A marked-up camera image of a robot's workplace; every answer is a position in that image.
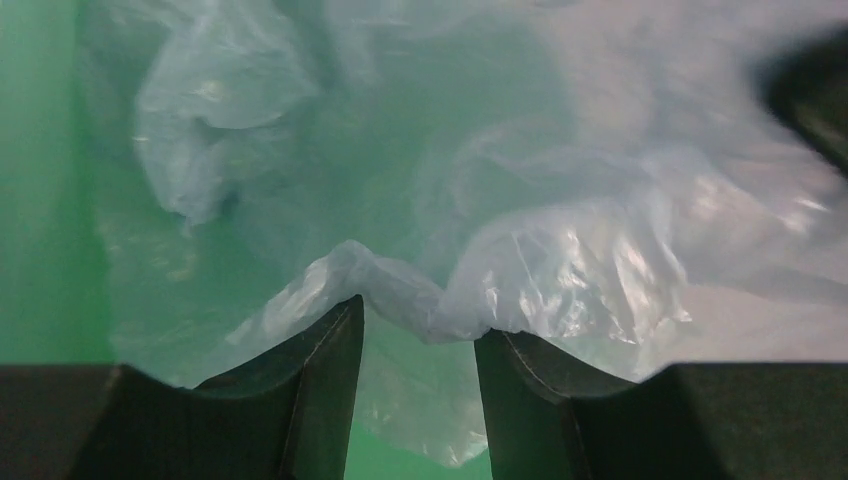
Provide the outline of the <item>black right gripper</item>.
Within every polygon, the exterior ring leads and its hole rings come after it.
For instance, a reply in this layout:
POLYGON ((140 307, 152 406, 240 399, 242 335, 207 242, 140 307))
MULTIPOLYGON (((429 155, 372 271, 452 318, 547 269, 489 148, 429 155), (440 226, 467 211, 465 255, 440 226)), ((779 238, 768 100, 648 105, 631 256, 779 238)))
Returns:
POLYGON ((793 40, 757 70, 759 102, 823 161, 847 176, 847 28, 793 40))

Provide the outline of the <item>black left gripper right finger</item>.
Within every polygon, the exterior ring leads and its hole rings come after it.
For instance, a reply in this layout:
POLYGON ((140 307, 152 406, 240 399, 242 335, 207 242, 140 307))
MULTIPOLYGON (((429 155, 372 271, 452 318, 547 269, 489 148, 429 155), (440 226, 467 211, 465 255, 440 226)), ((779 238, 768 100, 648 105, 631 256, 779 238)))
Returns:
POLYGON ((843 363, 678 363, 632 383, 530 334, 474 344, 497 479, 843 479, 843 363))

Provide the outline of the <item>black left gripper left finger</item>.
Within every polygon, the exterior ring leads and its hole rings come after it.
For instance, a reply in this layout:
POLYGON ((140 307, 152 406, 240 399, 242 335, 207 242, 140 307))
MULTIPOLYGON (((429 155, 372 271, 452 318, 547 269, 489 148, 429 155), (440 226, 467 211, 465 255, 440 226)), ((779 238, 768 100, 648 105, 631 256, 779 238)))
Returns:
POLYGON ((193 389, 118 364, 5 365, 5 479, 340 479, 362 356, 353 297, 193 389))

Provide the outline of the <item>light blue plastic trash bag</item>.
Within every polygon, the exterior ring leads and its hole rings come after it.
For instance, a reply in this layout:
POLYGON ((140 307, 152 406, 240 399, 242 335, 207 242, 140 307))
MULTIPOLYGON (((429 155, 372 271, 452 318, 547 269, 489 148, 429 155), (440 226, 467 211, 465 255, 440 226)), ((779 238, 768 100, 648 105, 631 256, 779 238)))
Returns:
POLYGON ((472 343, 639 381, 847 357, 847 187, 760 80, 843 1, 90 1, 118 359, 180 387, 352 296, 357 415, 488 446, 472 343))

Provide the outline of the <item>green plastic trash bin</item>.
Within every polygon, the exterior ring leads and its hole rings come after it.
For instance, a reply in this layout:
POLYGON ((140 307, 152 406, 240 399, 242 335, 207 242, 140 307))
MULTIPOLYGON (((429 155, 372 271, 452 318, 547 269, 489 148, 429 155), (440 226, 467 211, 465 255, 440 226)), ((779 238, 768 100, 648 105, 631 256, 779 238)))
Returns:
MULTIPOLYGON (((117 364, 96 233, 74 1, 1 5, 1 369, 117 364)), ((395 450, 351 423, 340 479, 486 479, 395 450)))

